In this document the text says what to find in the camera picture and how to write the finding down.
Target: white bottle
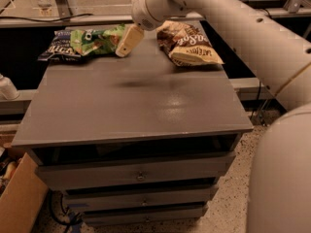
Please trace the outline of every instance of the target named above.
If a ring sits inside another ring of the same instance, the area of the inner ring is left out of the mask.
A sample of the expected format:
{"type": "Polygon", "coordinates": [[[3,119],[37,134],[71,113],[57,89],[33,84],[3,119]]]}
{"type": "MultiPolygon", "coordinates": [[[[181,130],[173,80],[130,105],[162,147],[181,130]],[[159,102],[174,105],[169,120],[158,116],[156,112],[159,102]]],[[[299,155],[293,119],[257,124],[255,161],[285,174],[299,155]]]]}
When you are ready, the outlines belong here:
{"type": "Polygon", "coordinates": [[[16,99],[19,96],[19,91],[12,81],[2,74],[0,74],[0,93],[8,100],[16,99]]]}

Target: gray tabletop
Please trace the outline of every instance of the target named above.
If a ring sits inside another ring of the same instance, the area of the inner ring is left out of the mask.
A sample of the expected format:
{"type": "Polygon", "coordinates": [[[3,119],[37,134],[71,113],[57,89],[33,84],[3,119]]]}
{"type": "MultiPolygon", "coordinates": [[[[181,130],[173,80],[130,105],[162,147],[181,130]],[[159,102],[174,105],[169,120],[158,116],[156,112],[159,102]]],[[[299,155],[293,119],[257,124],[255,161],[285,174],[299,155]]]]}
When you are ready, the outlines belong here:
{"type": "Polygon", "coordinates": [[[53,64],[13,146],[66,146],[252,130],[221,65],[176,67],[155,32],[127,57],[53,64]]]}

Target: speckled floor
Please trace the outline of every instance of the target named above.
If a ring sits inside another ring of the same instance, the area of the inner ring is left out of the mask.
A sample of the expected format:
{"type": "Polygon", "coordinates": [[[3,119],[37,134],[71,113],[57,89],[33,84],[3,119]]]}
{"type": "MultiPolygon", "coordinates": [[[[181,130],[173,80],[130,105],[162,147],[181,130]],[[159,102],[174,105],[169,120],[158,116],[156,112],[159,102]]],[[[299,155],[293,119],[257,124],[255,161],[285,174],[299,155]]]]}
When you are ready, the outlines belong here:
{"type": "MultiPolygon", "coordinates": [[[[267,124],[279,116],[277,111],[266,113],[267,124]]],[[[105,226],[100,228],[88,227],[84,223],[74,228],[66,229],[55,222],[45,202],[38,216],[32,233],[42,232],[74,232],[74,233],[132,233],[132,232],[174,232],[174,233],[245,233],[248,183],[251,164],[258,141],[267,127],[257,121],[254,122],[253,132],[243,135],[237,145],[236,158],[224,177],[219,179],[219,190],[212,201],[209,210],[200,219],[183,219],[139,223],[131,225],[105,226]]],[[[53,200],[56,215],[64,218],[59,206],[59,196],[53,200]]]]}

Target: table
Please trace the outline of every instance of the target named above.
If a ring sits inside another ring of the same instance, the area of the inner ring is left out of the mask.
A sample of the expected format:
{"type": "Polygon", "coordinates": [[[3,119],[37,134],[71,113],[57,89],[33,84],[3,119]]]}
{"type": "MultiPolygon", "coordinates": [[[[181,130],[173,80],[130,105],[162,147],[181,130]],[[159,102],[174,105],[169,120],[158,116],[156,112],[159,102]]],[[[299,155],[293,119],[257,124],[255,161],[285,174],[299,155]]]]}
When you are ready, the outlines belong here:
{"type": "Polygon", "coordinates": [[[252,129],[221,65],[176,67],[146,32],[127,58],[51,64],[13,146],[100,226],[203,216],[252,129]]]}

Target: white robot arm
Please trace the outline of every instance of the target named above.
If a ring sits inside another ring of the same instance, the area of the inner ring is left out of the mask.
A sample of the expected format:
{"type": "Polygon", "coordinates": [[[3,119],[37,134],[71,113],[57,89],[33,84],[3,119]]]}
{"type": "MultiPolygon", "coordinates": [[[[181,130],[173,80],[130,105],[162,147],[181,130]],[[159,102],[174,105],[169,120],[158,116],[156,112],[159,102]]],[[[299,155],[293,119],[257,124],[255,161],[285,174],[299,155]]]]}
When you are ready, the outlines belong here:
{"type": "Polygon", "coordinates": [[[135,0],[153,30],[201,14],[288,111],[262,137],[250,181],[248,233],[311,231],[311,43],[239,0],[135,0]]]}

